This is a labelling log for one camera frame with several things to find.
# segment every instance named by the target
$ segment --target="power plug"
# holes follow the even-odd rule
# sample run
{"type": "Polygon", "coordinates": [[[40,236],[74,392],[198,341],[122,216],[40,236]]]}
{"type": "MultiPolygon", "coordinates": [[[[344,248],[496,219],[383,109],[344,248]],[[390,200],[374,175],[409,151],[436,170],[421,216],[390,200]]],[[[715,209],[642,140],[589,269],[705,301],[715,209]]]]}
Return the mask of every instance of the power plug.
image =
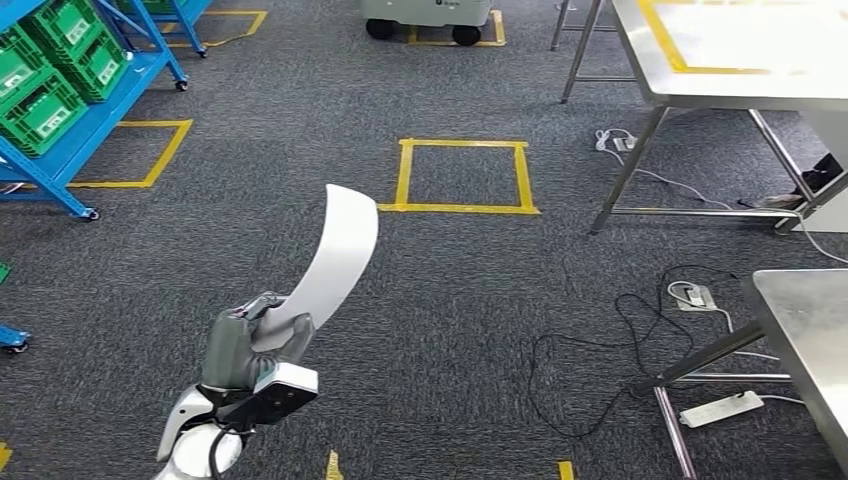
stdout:
{"type": "Polygon", "coordinates": [[[636,137],[613,138],[612,143],[619,152],[630,152],[636,147],[636,137]]]}

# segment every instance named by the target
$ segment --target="table top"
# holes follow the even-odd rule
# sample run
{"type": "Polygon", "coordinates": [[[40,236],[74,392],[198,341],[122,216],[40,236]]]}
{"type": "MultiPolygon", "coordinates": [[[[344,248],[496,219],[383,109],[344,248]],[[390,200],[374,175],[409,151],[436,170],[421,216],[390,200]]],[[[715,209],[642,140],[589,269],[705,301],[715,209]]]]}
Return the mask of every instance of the table top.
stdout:
{"type": "Polygon", "coordinates": [[[612,0],[645,99],[686,108],[848,110],[844,0],[612,0]]]}
{"type": "Polygon", "coordinates": [[[757,320],[848,472],[848,269],[763,270],[757,320]]]}

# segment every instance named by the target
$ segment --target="yellow tape marking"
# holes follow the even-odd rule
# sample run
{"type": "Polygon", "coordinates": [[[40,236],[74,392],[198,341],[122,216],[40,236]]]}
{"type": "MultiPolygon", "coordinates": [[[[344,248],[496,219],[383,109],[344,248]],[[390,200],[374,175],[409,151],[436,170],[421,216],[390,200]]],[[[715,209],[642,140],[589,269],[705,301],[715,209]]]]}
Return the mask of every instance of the yellow tape marking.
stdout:
{"type": "Polygon", "coordinates": [[[344,480],[344,475],[339,470],[339,454],[335,450],[330,450],[330,459],[327,461],[326,480],[344,480]]]}
{"type": "MultiPolygon", "coordinates": [[[[253,23],[248,27],[247,32],[236,35],[234,37],[230,37],[220,42],[203,42],[203,46],[205,47],[220,47],[221,45],[232,42],[233,40],[237,40],[239,38],[250,37],[259,30],[259,27],[262,25],[262,22],[265,21],[265,18],[268,16],[267,10],[207,10],[203,13],[203,15],[253,15],[253,23]]],[[[169,43],[169,47],[172,48],[192,48],[193,45],[190,43],[169,43]]]]}
{"type": "MultiPolygon", "coordinates": [[[[492,10],[489,12],[489,16],[492,19],[492,23],[495,25],[495,41],[480,41],[474,44],[475,47],[503,47],[506,45],[506,34],[504,32],[503,26],[503,13],[500,10],[492,10]]],[[[431,47],[455,47],[458,46],[456,42],[421,42],[418,41],[418,27],[415,25],[410,25],[409,27],[409,35],[406,38],[407,45],[423,45],[423,46],[431,46],[431,47]]]]}
{"type": "Polygon", "coordinates": [[[404,138],[401,145],[400,168],[394,203],[381,203],[377,207],[384,212],[441,212],[441,213],[502,213],[519,215],[539,215],[533,206],[533,193],[530,188],[530,173],[524,147],[527,142],[491,141],[491,140],[449,140],[404,138]],[[515,176],[518,185],[519,205],[463,205],[441,203],[409,203],[409,184],[412,178],[412,153],[415,147],[483,147],[511,148],[515,157],[515,176]]]}
{"type": "Polygon", "coordinates": [[[412,177],[412,148],[413,144],[401,140],[400,169],[398,171],[398,186],[395,191],[395,203],[404,204],[409,201],[409,182],[412,177]]]}
{"type": "Polygon", "coordinates": [[[382,212],[438,212],[438,213],[506,213],[510,215],[539,215],[536,208],[509,205],[456,205],[443,203],[379,203],[382,212]]]}
{"type": "MultiPolygon", "coordinates": [[[[665,26],[665,23],[657,13],[656,5],[698,5],[697,0],[637,0],[639,8],[642,10],[642,15],[648,26],[654,32],[654,37],[660,49],[665,54],[671,70],[674,73],[688,73],[701,75],[768,75],[771,70],[762,68],[723,68],[723,67],[693,67],[686,63],[671,34],[665,26]]],[[[760,3],[765,6],[787,6],[787,5],[804,5],[810,2],[798,0],[771,0],[760,3]]],[[[722,0],[707,0],[702,5],[752,5],[754,0],[735,0],[730,3],[724,3],[722,0]]],[[[793,74],[803,74],[805,72],[793,72],[793,74]]]]}
{"type": "Polygon", "coordinates": [[[12,449],[8,448],[5,443],[0,442],[0,473],[6,468],[9,459],[12,458],[12,449]]]}
{"type": "Polygon", "coordinates": [[[156,163],[153,164],[153,168],[151,168],[150,172],[144,177],[142,181],[132,181],[132,182],[123,182],[123,181],[109,181],[109,182],[101,182],[101,181],[79,181],[79,182],[71,182],[68,184],[69,188],[150,188],[156,183],[156,180],[159,178],[159,175],[162,174],[162,171],[165,170],[165,167],[168,166],[168,163],[171,162],[171,159],[174,158],[174,154],[177,149],[180,147],[183,139],[185,139],[186,134],[188,133],[189,128],[191,128],[194,120],[140,120],[140,121],[123,121],[118,122],[119,127],[136,127],[136,128],[176,128],[176,132],[168,141],[168,145],[165,146],[165,150],[162,151],[162,154],[156,160],[156,163]]]}
{"type": "Polygon", "coordinates": [[[574,480],[574,469],[571,462],[557,462],[559,464],[559,480],[574,480]]]}
{"type": "Polygon", "coordinates": [[[527,158],[524,147],[515,148],[515,179],[518,182],[518,198],[521,208],[539,213],[533,206],[533,192],[530,189],[530,172],[527,170],[527,158]]]}
{"type": "Polygon", "coordinates": [[[404,138],[400,141],[401,145],[409,145],[415,147],[506,147],[519,148],[526,147],[527,142],[512,142],[512,141],[490,141],[490,140],[447,140],[447,139],[418,139],[404,138]]]}

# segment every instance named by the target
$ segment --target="table leg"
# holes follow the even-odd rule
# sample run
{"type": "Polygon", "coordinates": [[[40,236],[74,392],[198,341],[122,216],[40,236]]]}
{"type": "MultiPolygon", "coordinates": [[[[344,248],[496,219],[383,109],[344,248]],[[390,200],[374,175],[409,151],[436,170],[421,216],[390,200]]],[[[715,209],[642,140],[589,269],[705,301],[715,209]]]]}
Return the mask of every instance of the table leg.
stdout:
{"type": "Polygon", "coordinates": [[[765,333],[757,322],[750,322],[744,327],[734,330],[697,352],[679,360],[674,365],[663,370],[652,378],[633,387],[636,395],[644,395],[656,387],[665,387],[680,377],[705,367],[716,360],[724,358],[733,352],[741,350],[746,345],[763,338],[765,333]]]}
{"type": "Polygon", "coordinates": [[[662,123],[662,119],[667,111],[668,107],[663,106],[656,107],[651,112],[651,116],[648,119],[648,126],[645,127],[645,130],[641,135],[639,135],[639,140],[636,141],[636,146],[627,157],[627,161],[624,163],[621,173],[619,173],[618,177],[616,177],[615,183],[612,186],[612,191],[610,191],[609,196],[604,202],[601,213],[595,217],[591,233],[598,233],[602,228],[604,228],[604,225],[607,223],[607,219],[609,219],[609,216],[612,214],[613,208],[615,208],[615,204],[618,202],[618,199],[621,198],[621,194],[624,193],[624,189],[627,188],[627,184],[630,183],[630,179],[633,178],[633,174],[636,173],[636,169],[639,168],[642,156],[653,139],[654,133],[656,133],[660,123],[662,123]]]}
{"type": "Polygon", "coordinates": [[[660,404],[660,412],[665,421],[668,436],[671,437],[674,454],[677,456],[677,461],[680,462],[680,470],[683,471],[683,478],[686,480],[696,480],[698,477],[695,475],[695,466],[692,465],[692,458],[689,456],[689,449],[686,448],[683,432],[680,431],[680,425],[677,424],[677,416],[674,414],[674,407],[671,406],[671,400],[668,399],[668,392],[665,390],[665,387],[654,387],[654,395],[660,404]]]}
{"type": "Polygon", "coordinates": [[[557,28],[554,30],[554,39],[551,41],[551,51],[555,51],[559,47],[559,37],[562,35],[562,26],[565,25],[565,17],[568,15],[568,6],[570,0],[562,0],[559,7],[559,18],[557,19],[557,28]]]}
{"type": "MultiPolygon", "coordinates": [[[[800,213],[801,216],[806,219],[807,217],[812,215],[813,212],[816,211],[816,209],[818,209],[825,203],[831,201],[835,196],[842,193],[846,188],[848,188],[848,172],[843,173],[840,177],[831,182],[825,188],[819,190],[818,193],[816,193],[816,197],[813,199],[813,201],[807,202],[806,204],[802,205],[801,208],[798,210],[798,213],[800,213]]],[[[775,231],[778,234],[786,235],[790,231],[792,231],[793,228],[797,227],[799,223],[801,222],[798,220],[798,217],[792,217],[786,220],[782,220],[777,225],[775,225],[775,231]]]]}
{"type": "MultiPolygon", "coordinates": [[[[589,38],[592,36],[592,31],[595,30],[595,25],[598,23],[598,15],[601,13],[603,3],[604,0],[592,0],[592,5],[589,7],[589,12],[586,15],[586,24],[583,26],[583,34],[580,35],[580,42],[577,44],[577,51],[574,53],[574,63],[571,64],[571,72],[568,74],[568,80],[565,82],[565,90],[562,92],[562,103],[568,102],[569,97],[571,97],[571,91],[574,90],[574,84],[577,82],[577,73],[580,71],[580,65],[583,63],[583,56],[586,54],[589,38]]],[[[565,21],[563,12],[560,12],[560,16],[565,21]]],[[[561,28],[562,25],[558,25],[557,34],[559,34],[561,28]]]]}
{"type": "Polygon", "coordinates": [[[804,196],[804,200],[811,202],[813,198],[815,198],[816,194],[813,193],[810,186],[804,181],[801,169],[798,168],[798,165],[796,165],[792,160],[792,156],[786,150],[786,147],[783,146],[783,143],[781,143],[780,139],[777,138],[777,135],[774,134],[760,112],[757,110],[748,110],[748,115],[751,116],[751,120],[754,121],[754,125],[757,126],[757,130],[763,134],[763,138],[766,140],[766,143],[768,143],[772,152],[774,152],[777,160],[786,170],[786,173],[789,174],[789,178],[792,179],[798,187],[798,190],[801,191],[801,194],[804,196]]]}

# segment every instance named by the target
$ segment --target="white cable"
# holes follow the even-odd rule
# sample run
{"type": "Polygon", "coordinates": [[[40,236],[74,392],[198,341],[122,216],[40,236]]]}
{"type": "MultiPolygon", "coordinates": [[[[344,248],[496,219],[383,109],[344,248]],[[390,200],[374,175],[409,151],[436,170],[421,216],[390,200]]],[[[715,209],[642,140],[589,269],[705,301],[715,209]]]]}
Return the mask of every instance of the white cable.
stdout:
{"type": "MultiPolygon", "coordinates": [[[[674,287],[676,287],[678,285],[685,285],[685,286],[687,286],[691,289],[700,289],[700,287],[698,285],[695,285],[692,282],[680,280],[680,281],[671,282],[671,283],[668,284],[668,287],[666,288],[666,291],[668,292],[668,294],[671,295],[673,298],[680,300],[681,302],[683,302],[687,305],[690,305],[692,307],[695,307],[699,310],[703,310],[705,312],[720,312],[722,315],[724,315],[725,320],[727,320],[727,331],[728,331],[728,333],[733,333],[733,320],[731,320],[730,313],[727,310],[722,310],[721,308],[705,307],[703,305],[696,305],[696,304],[692,303],[691,301],[689,301],[688,298],[683,298],[681,296],[678,296],[672,290],[674,287]]],[[[748,356],[748,357],[758,357],[758,358],[764,358],[766,360],[775,360],[775,361],[778,361],[778,362],[780,361],[780,359],[778,357],[775,357],[775,356],[772,356],[772,355],[765,355],[765,354],[762,354],[762,353],[754,353],[754,352],[733,352],[733,353],[735,355],[745,355],[745,356],[748,356]]]]}
{"type": "Polygon", "coordinates": [[[813,236],[810,234],[809,230],[807,230],[807,224],[804,223],[804,216],[801,215],[800,213],[795,212],[793,210],[783,210],[783,209],[780,209],[780,208],[756,208],[754,210],[760,210],[760,211],[764,211],[764,212],[791,213],[791,214],[795,215],[795,217],[798,218],[798,223],[801,225],[801,230],[804,232],[804,235],[807,236],[807,240],[810,241],[810,243],[813,245],[813,247],[815,247],[816,250],[819,251],[819,253],[821,253],[822,255],[824,255],[827,258],[836,260],[837,262],[848,264],[848,260],[841,258],[841,257],[837,257],[836,255],[827,252],[825,249],[823,249],[821,247],[821,245],[819,245],[819,243],[816,241],[816,239],[814,239],[813,236]]]}
{"type": "MultiPolygon", "coordinates": [[[[617,152],[607,148],[607,141],[612,136],[612,132],[621,132],[621,133],[627,135],[627,139],[632,141],[632,142],[636,142],[637,139],[636,139],[636,137],[633,136],[632,133],[628,132],[627,130],[621,129],[621,128],[611,128],[609,130],[597,130],[595,132],[595,138],[597,138],[597,140],[598,140],[597,142],[595,142],[595,150],[597,150],[599,152],[606,152],[606,153],[609,153],[610,155],[614,156],[615,159],[618,160],[619,165],[621,165],[623,167],[624,166],[624,159],[621,158],[621,155],[619,155],[617,152]]],[[[698,190],[695,190],[694,188],[690,187],[689,185],[685,185],[685,184],[680,183],[680,182],[675,182],[675,181],[669,180],[667,178],[664,178],[664,177],[657,175],[654,172],[649,172],[647,170],[636,169],[636,171],[639,172],[639,173],[644,173],[645,175],[649,175],[651,177],[654,177],[654,178],[656,178],[657,180],[659,180],[663,183],[667,183],[667,184],[670,184],[670,185],[677,185],[678,187],[685,188],[685,189],[693,192],[695,195],[697,195],[698,198],[704,203],[711,203],[713,205],[718,205],[718,206],[724,208],[725,210],[733,210],[733,207],[731,207],[730,205],[728,205],[726,203],[722,203],[722,202],[719,202],[719,201],[716,201],[716,200],[710,200],[710,199],[704,197],[701,194],[701,192],[699,192],[698,190]]],[[[818,250],[819,253],[821,253],[822,255],[824,255],[827,258],[830,258],[832,260],[836,260],[837,262],[848,264],[848,259],[837,257],[836,255],[826,251],[824,248],[821,247],[821,245],[819,245],[818,242],[816,242],[816,240],[813,238],[812,234],[810,234],[809,230],[807,230],[807,224],[804,223],[804,216],[801,215],[800,213],[792,211],[792,210],[783,210],[783,209],[780,209],[780,208],[754,208],[754,209],[751,209],[750,211],[752,211],[752,212],[757,212],[757,211],[760,211],[760,212],[780,212],[780,213],[791,213],[792,215],[795,215],[795,217],[798,218],[799,224],[801,225],[801,230],[804,232],[804,235],[807,236],[807,240],[810,241],[810,244],[816,250],[818,250]]],[[[683,302],[686,301],[686,300],[679,298],[679,297],[675,297],[675,298],[677,298],[678,300],[683,301],[683,302]]]]}
{"type": "MultiPolygon", "coordinates": [[[[633,142],[635,142],[637,139],[627,130],[623,130],[623,129],[620,129],[620,128],[611,128],[609,130],[598,130],[598,131],[595,132],[595,138],[598,139],[598,141],[595,143],[595,150],[597,150],[599,152],[606,152],[606,153],[609,153],[610,155],[614,156],[615,159],[618,160],[618,164],[623,167],[624,166],[624,159],[621,158],[621,155],[619,155],[617,152],[607,148],[607,141],[612,136],[612,132],[624,133],[625,135],[627,135],[627,139],[630,140],[630,141],[633,141],[633,142]]],[[[698,197],[698,199],[700,199],[704,203],[711,203],[713,205],[718,205],[718,206],[720,206],[720,207],[722,207],[726,210],[733,210],[733,208],[731,208],[730,205],[728,205],[726,203],[722,203],[722,202],[717,202],[715,200],[710,200],[707,197],[705,197],[701,192],[699,192],[698,190],[695,190],[694,188],[690,187],[689,185],[686,185],[686,184],[683,184],[683,183],[680,183],[680,182],[675,182],[674,180],[669,180],[669,179],[667,179],[663,176],[657,175],[654,172],[649,172],[648,170],[642,170],[641,168],[637,168],[636,171],[639,172],[639,173],[644,173],[645,175],[654,177],[654,178],[656,178],[657,180],[659,180],[663,183],[666,183],[666,184],[669,184],[669,185],[676,185],[678,187],[685,188],[686,190],[689,190],[690,192],[694,193],[698,197]]]]}
{"type": "Polygon", "coordinates": [[[758,395],[760,398],[764,399],[772,399],[772,400],[783,400],[784,402],[792,402],[797,403],[798,405],[806,405],[802,400],[798,400],[797,398],[789,398],[789,397],[781,397],[780,395],[758,395]]]}

